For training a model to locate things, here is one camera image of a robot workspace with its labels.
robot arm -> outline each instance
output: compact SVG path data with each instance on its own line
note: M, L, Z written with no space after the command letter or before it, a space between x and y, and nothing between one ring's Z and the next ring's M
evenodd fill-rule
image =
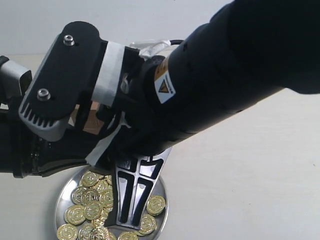
M113 171L126 196L114 198L116 224L137 228L171 146L283 88L320 92L319 11L315 0L235 0L169 57L146 61L100 39L91 24L72 22L32 81L24 68L8 71L2 57L0 171L45 177L87 161ZM93 101L104 122L98 135L83 132Z

cable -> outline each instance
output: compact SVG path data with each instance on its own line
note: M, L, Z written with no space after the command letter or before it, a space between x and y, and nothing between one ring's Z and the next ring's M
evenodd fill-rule
M170 40L171 45L180 45L184 40Z
M119 111L115 114L114 120L109 128L108 128L109 123L105 122L103 124L102 128L100 129L99 135L98 135L98 138L100 140L108 137L110 134L112 134L117 129L117 127L120 123L121 114L122 114L121 111Z

metal bolt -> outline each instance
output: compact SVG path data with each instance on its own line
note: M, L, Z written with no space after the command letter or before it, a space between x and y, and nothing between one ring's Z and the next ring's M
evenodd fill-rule
M66 46L73 46L75 45L74 37L71 35L65 35L63 38L63 44Z
M37 93L37 99L39 101L47 101L51 98L51 95L50 95L50 92L45 89L45 88L41 88L38 90L38 93Z

white background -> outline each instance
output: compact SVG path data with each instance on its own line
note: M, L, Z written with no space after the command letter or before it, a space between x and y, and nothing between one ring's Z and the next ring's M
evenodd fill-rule
M45 53L66 23L80 19L119 43L184 38L224 3L7 1L0 53ZM11 57L33 72L42 58ZM319 108L320 96L283 90L175 146L162 173L170 211L160 240L318 240ZM56 240L55 202L74 171L25 179L0 174L0 238Z

round metal plate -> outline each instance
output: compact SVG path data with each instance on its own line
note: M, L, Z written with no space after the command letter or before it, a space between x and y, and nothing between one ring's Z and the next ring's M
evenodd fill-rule
M55 231L57 231L58 227L60 227L61 225L66 223L64 220L64 213L67 208L74 205L74 203L71 201L71 193L78 186L82 176L84 175L84 173L87 171L88 168L89 167L86 166L83 169L81 169L79 172L77 172L63 187L63 189L58 197L58 200L56 202L56 206L55 206L55 219L54 219L54 230ZM167 198L167 194L166 194L166 187L164 185L164 182L163 182L161 176L159 177L157 183L155 184L155 187L153 189L152 194L163 196L166 201L166 207L165 207L165 210L159 216L155 217L157 229L153 233L151 233L150 235L139 236L138 237L139 240L156 240L156 239L158 239L158 237L160 236L162 230L164 229L166 221L167 221L169 202L168 202L168 198ZM83 226L83 224L80 226L77 226L78 230L80 230L82 226ZM117 238L120 235L120 233L122 233L124 231L123 229L117 229L114 227L107 227L107 228L109 229L110 232L114 233Z

